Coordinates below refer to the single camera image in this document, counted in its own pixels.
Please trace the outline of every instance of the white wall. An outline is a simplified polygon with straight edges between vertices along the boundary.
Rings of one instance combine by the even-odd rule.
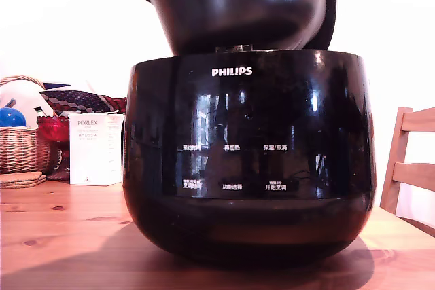
[[[0,0],[0,75],[30,75],[125,96],[131,67],[170,56],[144,0]],[[375,119],[378,192],[399,106],[435,107],[435,0],[338,0],[331,50],[364,57]],[[408,162],[435,162],[411,135]],[[403,187],[398,214],[435,225],[435,196]]]

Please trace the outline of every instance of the wood grain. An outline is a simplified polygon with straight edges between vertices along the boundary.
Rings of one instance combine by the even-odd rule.
[[[396,163],[393,180],[435,192],[435,164]]]
[[[408,132],[435,132],[435,108],[406,112],[402,130]]]
[[[411,113],[412,108],[401,107],[398,109],[396,125],[394,126],[391,149],[389,151],[387,172],[381,196],[381,207],[386,211],[395,214],[399,199],[400,183],[393,180],[394,164],[405,161],[406,146],[408,145],[409,132],[402,131],[403,117]]]
[[[231,271],[154,246],[131,223],[120,184],[46,181],[0,194],[2,290],[432,290],[435,284],[435,238],[377,207],[360,237],[325,261]]]

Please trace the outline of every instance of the coaster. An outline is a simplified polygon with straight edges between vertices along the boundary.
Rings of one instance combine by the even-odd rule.
[[[0,189],[7,188],[28,188],[43,183],[46,176],[41,172],[37,173],[10,173],[0,175]]]
[[[43,183],[44,181],[46,181],[47,179],[41,179],[41,180],[36,180],[32,183],[11,183],[9,185],[4,185],[1,184],[0,185],[0,189],[18,189],[18,188],[30,188],[30,187],[35,187],[36,185],[39,185],[40,183]]]
[[[7,173],[0,175],[0,183],[11,183],[17,181],[38,180],[42,176],[41,172],[36,173]]]

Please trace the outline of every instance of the wicker basket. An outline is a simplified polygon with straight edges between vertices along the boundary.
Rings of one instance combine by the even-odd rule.
[[[27,76],[7,77],[0,86],[18,80],[32,81],[42,88],[44,85]],[[0,127],[0,173],[27,173],[41,171],[51,173],[60,162],[60,151],[55,144],[38,136],[37,128]]]

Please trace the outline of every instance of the white box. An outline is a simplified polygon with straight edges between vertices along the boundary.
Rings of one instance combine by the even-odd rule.
[[[108,186],[121,183],[124,115],[72,113],[68,117],[70,184]]]

